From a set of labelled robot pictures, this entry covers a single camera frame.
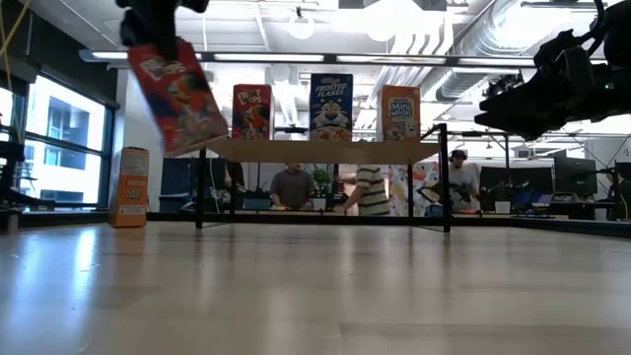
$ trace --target mini-wheats box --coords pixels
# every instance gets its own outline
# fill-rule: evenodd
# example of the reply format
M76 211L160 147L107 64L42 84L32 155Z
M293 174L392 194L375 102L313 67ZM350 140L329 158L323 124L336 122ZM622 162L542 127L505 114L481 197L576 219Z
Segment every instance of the mini-wheats box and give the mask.
M155 45L134 46L128 51L129 64L154 115L167 157L199 150L209 140L228 136L228 124L193 47L179 39L177 54L177 61L167 61Z
M353 76L312 74L309 98L311 140L353 139Z
M269 85L235 85L233 139L271 139L274 99Z
M378 96L378 105L378 137L385 141L420 141L419 88L384 85Z

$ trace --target wooden shelf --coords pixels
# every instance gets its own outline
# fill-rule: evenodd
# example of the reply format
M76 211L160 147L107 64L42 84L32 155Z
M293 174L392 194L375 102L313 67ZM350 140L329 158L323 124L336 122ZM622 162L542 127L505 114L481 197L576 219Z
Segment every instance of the wooden shelf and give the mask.
M240 163L409 165L440 151L438 143L216 139L208 149Z

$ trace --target blue cereal box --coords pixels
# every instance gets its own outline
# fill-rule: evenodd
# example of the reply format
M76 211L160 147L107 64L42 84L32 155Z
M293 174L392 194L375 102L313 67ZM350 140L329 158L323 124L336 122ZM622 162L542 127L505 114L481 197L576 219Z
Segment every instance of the blue cereal box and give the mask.
M353 76L312 74L309 98L311 140L353 139Z

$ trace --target red cereal box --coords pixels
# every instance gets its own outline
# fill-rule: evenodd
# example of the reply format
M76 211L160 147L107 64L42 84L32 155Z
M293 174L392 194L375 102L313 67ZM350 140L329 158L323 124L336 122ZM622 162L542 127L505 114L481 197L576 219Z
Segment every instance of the red cereal box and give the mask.
M128 59L162 134L165 156L176 157L227 137L221 115L190 43L179 39L177 61L168 62L154 45L131 47Z
M235 85L233 139L270 139L273 103L269 85Z

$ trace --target orange box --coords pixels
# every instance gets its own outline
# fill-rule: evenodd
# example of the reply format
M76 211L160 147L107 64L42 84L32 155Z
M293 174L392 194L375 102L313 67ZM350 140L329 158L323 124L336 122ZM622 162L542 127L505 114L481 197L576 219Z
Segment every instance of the orange box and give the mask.
M421 140L421 91L419 88L384 85L378 97L378 138L384 141Z
M120 171L114 177L114 198L109 206L109 224L144 227L147 224L149 151L126 147L120 153Z

